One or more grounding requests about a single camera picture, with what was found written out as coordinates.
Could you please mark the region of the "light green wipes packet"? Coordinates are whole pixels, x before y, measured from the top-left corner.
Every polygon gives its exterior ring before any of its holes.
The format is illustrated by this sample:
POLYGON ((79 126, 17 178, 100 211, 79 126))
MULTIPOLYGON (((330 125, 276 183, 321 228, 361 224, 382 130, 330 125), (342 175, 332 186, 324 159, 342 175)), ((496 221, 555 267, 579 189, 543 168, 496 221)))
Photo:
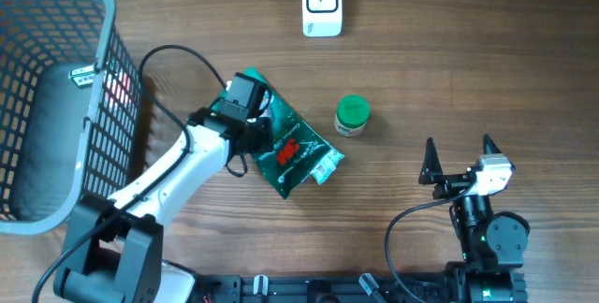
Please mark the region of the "light green wipes packet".
POLYGON ((308 150, 299 161, 299 182, 305 182, 312 177, 317 184, 323 184, 343 159, 344 154, 334 148, 321 147, 308 150))

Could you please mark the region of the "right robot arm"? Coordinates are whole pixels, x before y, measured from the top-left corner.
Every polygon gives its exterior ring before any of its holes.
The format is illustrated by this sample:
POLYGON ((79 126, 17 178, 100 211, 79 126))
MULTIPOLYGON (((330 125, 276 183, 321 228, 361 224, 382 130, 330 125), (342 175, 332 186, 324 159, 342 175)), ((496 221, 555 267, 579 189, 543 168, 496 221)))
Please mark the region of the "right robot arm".
POLYGON ((450 302, 525 302, 523 266, 530 226, 514 212, 495 212, 490 199, 507 188, 514 164, 488 135, 483 154, 461 174, 443 172, 428 138, 418 182, 432 185, 432 198, 450 205, 449 215, 463 260, 446 264, 450 302))

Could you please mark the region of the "pink Kleenex tissue pack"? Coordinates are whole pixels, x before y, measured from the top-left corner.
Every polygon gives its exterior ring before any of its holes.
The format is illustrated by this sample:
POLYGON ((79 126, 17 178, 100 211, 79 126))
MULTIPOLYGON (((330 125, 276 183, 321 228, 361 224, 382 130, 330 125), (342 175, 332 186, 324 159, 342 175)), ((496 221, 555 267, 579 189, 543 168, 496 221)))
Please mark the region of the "pink Kleenex tissue pack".
POLYGON ((119 71, 115 75, 108 72, 105 82, 107 84, 105 98, 108 100, 109 108, 127 107, 131 104, 130 78, 124 71, 119 71))

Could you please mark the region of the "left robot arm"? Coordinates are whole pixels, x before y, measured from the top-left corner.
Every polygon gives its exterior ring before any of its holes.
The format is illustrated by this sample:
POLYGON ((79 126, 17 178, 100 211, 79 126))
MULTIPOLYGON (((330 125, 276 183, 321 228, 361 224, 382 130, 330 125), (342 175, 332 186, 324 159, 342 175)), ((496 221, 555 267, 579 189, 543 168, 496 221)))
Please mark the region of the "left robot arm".
POLYGON ((193 113, 178 141, 122 190, 73 209, 53 292, 70 302, 194 302, 197 274, 163 258, 164 232, 191 196, 236 155, 270 150, 269 85, 238 73, 193 113))

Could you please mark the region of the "green 3M gloves packet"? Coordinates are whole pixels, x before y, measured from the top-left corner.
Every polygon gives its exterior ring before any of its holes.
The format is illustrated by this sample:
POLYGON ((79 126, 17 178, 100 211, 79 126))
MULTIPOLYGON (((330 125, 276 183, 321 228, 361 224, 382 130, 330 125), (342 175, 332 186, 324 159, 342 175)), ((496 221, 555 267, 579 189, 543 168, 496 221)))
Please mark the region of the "green 3M gloves packet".
POLYGON ((270 87, 272 97, 266 115, 271 120, 272 150, 251 158, 268 183, 282 198, 299 186, 301 156, 308 150, 334 148, 322 138, 285 100, 270 87))

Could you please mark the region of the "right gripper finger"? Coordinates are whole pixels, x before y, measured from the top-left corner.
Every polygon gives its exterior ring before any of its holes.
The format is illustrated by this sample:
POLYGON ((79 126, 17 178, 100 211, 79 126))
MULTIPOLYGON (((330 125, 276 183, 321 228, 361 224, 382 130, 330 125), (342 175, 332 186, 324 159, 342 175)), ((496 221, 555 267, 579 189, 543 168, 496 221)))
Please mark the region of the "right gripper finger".
POLYGON ((500 154, 502 151, 496 146, 489 134, 483 136, 483 153, 500 154))
POLYGON ((418 183, 421 185, 436 184, 442 181, 444 176, 438 152, 433 138, 429 137, 426 141, 424 161, 418 177, 418 183))

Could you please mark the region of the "green lidded small jar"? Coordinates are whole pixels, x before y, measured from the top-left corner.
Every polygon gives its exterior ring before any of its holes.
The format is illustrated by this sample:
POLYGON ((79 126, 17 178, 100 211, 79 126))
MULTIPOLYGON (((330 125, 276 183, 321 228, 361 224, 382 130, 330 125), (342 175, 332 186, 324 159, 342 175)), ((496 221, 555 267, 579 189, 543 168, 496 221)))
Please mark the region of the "green lidded small jar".
POLYGON ((344 137, 358 136, 368 122, 370 114, 370 105, 363 96, 346 95, 337 106, 334 127, 344 137))

